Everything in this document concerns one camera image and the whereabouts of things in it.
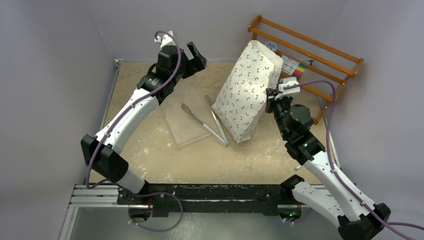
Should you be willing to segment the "white patterned paper bag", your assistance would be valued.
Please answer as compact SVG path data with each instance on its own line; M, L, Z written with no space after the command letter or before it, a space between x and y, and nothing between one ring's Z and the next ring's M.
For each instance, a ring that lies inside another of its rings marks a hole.
M266 89L274 89L283 59L258 40L251 40L240 54L216 97L212 109L232 138L251 138L266 108Z

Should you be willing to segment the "metal tongs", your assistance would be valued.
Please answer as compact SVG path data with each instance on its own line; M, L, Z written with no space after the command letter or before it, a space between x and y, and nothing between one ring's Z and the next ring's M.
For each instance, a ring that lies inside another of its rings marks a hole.
M209 95L204 97L206 104L206 115L208 121L205 121L198 115L196 115L185 103L181 104L181 109L195 121L197 121L201 127L203 127L211 136L213 136L222 146L227 147L229 140L225 136L224 130L220 124L218 117L212 109L212 99Z

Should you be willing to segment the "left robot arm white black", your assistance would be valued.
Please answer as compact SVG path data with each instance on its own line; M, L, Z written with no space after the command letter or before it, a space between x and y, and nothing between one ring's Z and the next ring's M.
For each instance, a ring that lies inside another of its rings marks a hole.
M130 170L121 152L138 126L174 92L181 79L206 68L207 60L195 44L188 42L187 47L192 59L173 43L163 46L157 62L140 79L118 114L94 136L86 134L80 142L87 172L95 171L107 181L127 189L130 199L138 205L148 201L149 183Z

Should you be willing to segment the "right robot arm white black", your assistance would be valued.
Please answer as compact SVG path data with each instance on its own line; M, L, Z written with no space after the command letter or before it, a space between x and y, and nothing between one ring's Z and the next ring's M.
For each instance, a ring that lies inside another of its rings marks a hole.
M265 111L273 114L291 158L319 179L329 194L294 175L284 182L282 200L308 205L337 227L344 240L371 240L384 229L381 221L388 220L391 210L363 194L329 159L331 154L310 131L314 120L309 108L292 101L292 96L267 88Z

